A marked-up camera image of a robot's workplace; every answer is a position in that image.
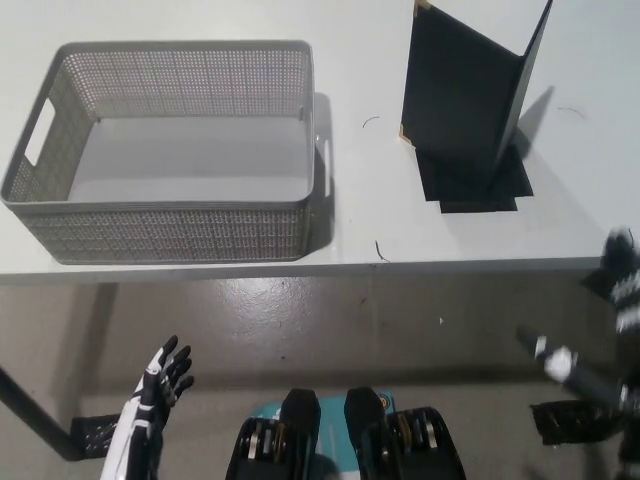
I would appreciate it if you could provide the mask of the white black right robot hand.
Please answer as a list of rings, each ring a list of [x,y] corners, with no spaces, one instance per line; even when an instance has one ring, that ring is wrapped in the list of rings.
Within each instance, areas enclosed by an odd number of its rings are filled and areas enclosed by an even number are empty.
[[[607,299],[615,310],[615,333],[619,340],[639,334],[639,250],[630,230],[608,235],[600,272],[608,288]],[[583,365],[579,355],[566,346],[554,346],[544,335],[520,327],[516,338],[542,366],[547,377],[574,395],[622,414],[639,414],[639,383],[609,381]]]

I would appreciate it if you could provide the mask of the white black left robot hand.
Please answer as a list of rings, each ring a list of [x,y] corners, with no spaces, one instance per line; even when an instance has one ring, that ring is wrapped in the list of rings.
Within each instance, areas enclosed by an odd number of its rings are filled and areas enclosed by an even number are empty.
[[[142,430],[145,440],[162,435],[171,410],[195,382],[189,373],[191,347],[178,348],[178,343],[178,336],[172,335],[153,355],[123,407],[111,447],[118,446],[123,452],[136,427]]]

